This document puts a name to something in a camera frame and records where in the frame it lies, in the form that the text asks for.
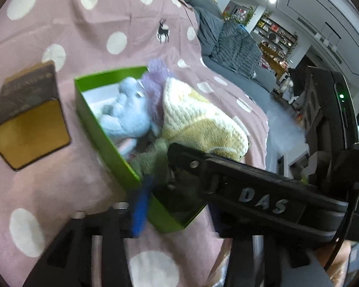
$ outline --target green box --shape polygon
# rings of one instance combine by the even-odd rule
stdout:
[[[83,93],[91,89],[117,83],[128,76],[141,78],[147,71],[145,66],[109,70],[75,78],[76,108],[80,119],[86,128],[89,138],[99,151],[104,163],[126,190],[140,186],[140,179],[129,164],[118,153],[111,139],[104,133],[94,113],[87,104]],[[201,212],[204,204],[199,204],[194,210],[181,214],[171,214],[154,196],[152,197],[148,219],[156,229],[163,233],[183,230]]]

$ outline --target white lettering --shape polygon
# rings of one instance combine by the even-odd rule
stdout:
[[[284,204],[288,203],[288,200],[282,199],[277,201],[277,203],[275,204],[276,209],[273,210],[274,214],[281,214],[286,210],[286,206]]]
[[[243,203],[247,203],[254,198],[255,191],[252,188],[245,188],[241,192],[241,196],[239,197],[239,201]]]
[[[263,210],[266,210],[270,206],[270,194],[264,195],[255,206],[262,206]]]

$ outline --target stuffed animal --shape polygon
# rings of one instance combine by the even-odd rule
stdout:
[[[140,83],[133,77],[127,77],[119,84],[117,99],[103,106],[98,121],[112,140],[140,138],[152,128],[148,103]]]

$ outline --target deer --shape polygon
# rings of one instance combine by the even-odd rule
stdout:
[[[158,33],[157,33],[157,38],[160,39],[160,43],[162,43],[162,36],[164,35],[165,36],[165,43],[166,41],[169,42],[169,29],[165,29],[163,27],[163,24],[166,22],[166,18],[162,19],[160,21],[160,26],[158,28]]]

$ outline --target purple fluffy fur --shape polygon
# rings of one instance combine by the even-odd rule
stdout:
[[[168,77],[175,77],[169,72],[165,62],[153,59],[148,64],[148,71],[141,77],[141,83],[149,97],[149,111],[153,122],[163,125],[162,95]]]

